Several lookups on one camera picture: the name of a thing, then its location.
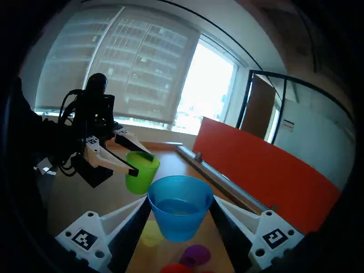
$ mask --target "table surface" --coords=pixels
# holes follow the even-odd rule
[[[125,159],[127,150],[114,147],[110,147],[110,150]],[[196,177],[209,184],[216,196],[231,202],[175,151],[152,148],[150,150],[161,162],[154,181],[171,175]],[[79,174],[65,177],[61,172],[57,172],[49,200],[48,230],[56,236],[86,211],[91,210],[102,216],[142,196],[144,195],[135,195],[127,190],[125,175],[121,173],[114,172],[111,178],[94,189]],[[212,259],[206,265],[196,268],[194,272],[234,272],[210,212],[207,213],[196,235],[185,243],[173,243],[163,238],[151,212],[127,272],[160,272],[164,266],[177,263],[183,251],[195,244],[207,247]]]

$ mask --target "orange panel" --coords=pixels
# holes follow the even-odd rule
[[[205,118],[193,151],[303,233],[316,231],[340,191],[287,152],[244,131]]]

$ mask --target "metal frame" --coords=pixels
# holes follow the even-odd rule
[[[300,80],[300,79],[297,79],[297,78],[294,78],[294,77],[291,77],[291,76],[288,76],[288,75],[283,75],[283,74],[269,72],[269,71],[249,70],[248,82],[247,82],[247,87],[245,89],[245,95],[244,95],[244,99],[243,99],[243,104],[242,104],[242,107],[240,109],[240,114],[239,114],[238,121],[237,121],[237,124],[236,124],[236,128],[237,129],[240,129],[240,127],[241,127],[241,125],[243,123],[243,120],[244,120],[244,114],[245,114],[245,111],[246,111],[246,108],[247,108],[247,103],[248,103],[249,89],[250,89],[250,85],[251,85],[251,83],[253,81],[253,76],[254,75],[262,75],[262,76],[266,76],[266,77],[276,77],[276,78],[279,78],[279,79],[283,79],[284,80],[282,106],[281,106],[281,109],[279,111],[279,117],[278,117],[277,127],[276,127],[275,132],[274,132],[274,136],[273,136],[273,139],[272,139],[272,144],[274,144],[275,138],[277,136],[277,132],[278,132],[278,129],[279,129],[279,124],[281,122],[282,113],[283,113],[283,110],[284,110],[284,101],[286,99],[287,81],[291,81],[292,83],[301,84],[301,85],[303,85],[305,87],[308,87],[308,88],[310,88],[312,90],[315,90],[316,92],[318,92],[318,93],[324,95],[325,97],[329,98],[337,106],[339,106],[346,113],[346,115],[348,116],[348,118],[350,119],[350,121],[352,123],[354,123],[354,120],[353,120],[351,114],[341,104],[341,102],[339,102],[334,96],[332,96],[331,94],[329,94],[325,90],[321,89],[320,87],[317,87],[317,86],[315,86],[315,85],[313,85],[313,84],[311,84],[309,82],[306,82],[306,81],[303,81],[303,80]]]

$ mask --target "roller blind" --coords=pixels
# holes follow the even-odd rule
[[[36,110],[59,109],[69,91],[82,88],[96,46],[119,10],[119,7],[84,10],[65,24],[43,65]]]
[[[59,109],[63,96],[69,90],[84,87],[86,79],[99,72],[108,78],[106,94],[115,96],[115,115],[164,123],[173,122],[200,33],[157,12],[127,7],[115,17],[116,14],[115,10],[103,9],[102,12],[91,12],[89,16],[92,20],[87,18],[87,14],[78,20],[79,24],[82,20],[90,24],[104,20],[109,24],[103,25],[104,27],[97,24],[101,28],[99,35],[102,37],[97,46],[91,48],[89,44],[94,36],[89,36],[83,41],[82,49],[86,53],[82,51],[77,56],[85,60],[82,65],[74,66],[81,62],[77,60],[68,63],[67,67],[58,69],[63,81],[67,82],[67,89],[61,90],[57,87],[59,96],[53,95],[54,91],[46,91],[41,87],[42,72],[36,100],[37,108],[51,106]],[[65,26],[60,36],[70,28]],[[59,45],[58,40],[59,37],[53,47]],[[53,56],[53,47],[49,57]]]

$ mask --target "white wall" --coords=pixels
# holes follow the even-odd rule
[[[294,123],[293,131],[284,128],[284,119]],[[339,190],[353,167],[355,146],[344,131],[328,118],[287,99],[274,145],[309,164]]]

